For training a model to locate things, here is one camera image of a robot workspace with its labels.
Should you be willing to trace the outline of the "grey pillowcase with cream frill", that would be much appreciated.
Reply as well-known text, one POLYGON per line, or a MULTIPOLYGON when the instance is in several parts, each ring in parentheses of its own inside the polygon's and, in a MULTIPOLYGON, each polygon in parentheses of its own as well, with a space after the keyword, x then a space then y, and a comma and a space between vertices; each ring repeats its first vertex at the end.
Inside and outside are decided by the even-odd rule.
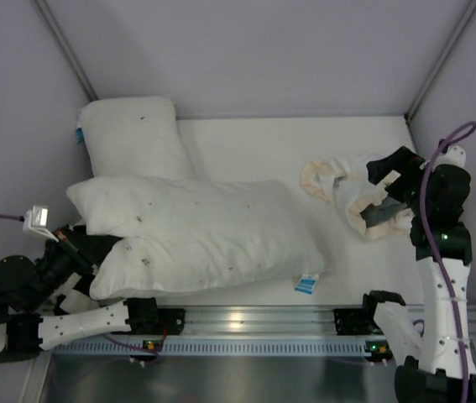
POLYGON ((345 223, 368 241, 390 235, 409 238, 413 213, 386 191, 400 173, 392 170, 379 184, 369 182, 367 164, 381 158, 366 153, 311 160, 301 170, 301 188, 333 205, 345 223))

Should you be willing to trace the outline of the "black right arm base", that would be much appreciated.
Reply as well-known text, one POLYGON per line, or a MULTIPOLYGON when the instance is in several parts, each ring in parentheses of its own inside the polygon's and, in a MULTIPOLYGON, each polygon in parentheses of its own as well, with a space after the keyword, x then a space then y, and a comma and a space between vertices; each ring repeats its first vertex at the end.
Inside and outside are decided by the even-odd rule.
POLYGON ((333 310, 336 334, 338 336, 377 336, 384 334, 362 308, 337 308, 333 310))

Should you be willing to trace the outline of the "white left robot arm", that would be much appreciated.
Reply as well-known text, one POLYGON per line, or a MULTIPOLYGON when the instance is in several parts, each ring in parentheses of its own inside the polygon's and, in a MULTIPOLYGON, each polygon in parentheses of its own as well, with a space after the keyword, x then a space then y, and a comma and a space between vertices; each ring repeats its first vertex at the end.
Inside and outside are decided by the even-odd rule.
POLYGON ((41 258, 0 259, 0 364, 34 359, 43 351, 110 332, 141 334, 159 325, 155 299, 128 298, 78 313, 44 316, 39 309, 73 276, 87 291, 103 260, 118 242, 94 236, 83 226, 55 230, 41 258))

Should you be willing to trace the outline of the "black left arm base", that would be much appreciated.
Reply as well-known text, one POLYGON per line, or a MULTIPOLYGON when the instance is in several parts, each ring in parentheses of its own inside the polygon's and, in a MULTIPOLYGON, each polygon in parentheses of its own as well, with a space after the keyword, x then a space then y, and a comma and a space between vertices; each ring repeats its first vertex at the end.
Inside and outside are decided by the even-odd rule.
POLYGON ((141 323, 135 326, 138 335, 179 336, 185 327, 186 310, 182 308, 151 309, 141 315, 141 323))

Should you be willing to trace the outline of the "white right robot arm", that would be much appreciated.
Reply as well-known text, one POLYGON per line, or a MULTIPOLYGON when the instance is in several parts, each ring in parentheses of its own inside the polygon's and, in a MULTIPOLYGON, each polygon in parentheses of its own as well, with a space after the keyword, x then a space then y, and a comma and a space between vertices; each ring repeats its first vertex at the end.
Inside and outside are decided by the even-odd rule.
POLYGON ((463 204, 471 176, 457 146, 442 146, 431 161, 406 147, 367 164, 369 182, 409 207, 410 239, 421 277, 424 319, 418 331, 400 295, 374 290, 363 308, 387 339, 397 368, 399 402, 476 402, 476 367, 468 336, 468 276, 473 261, 463 204))

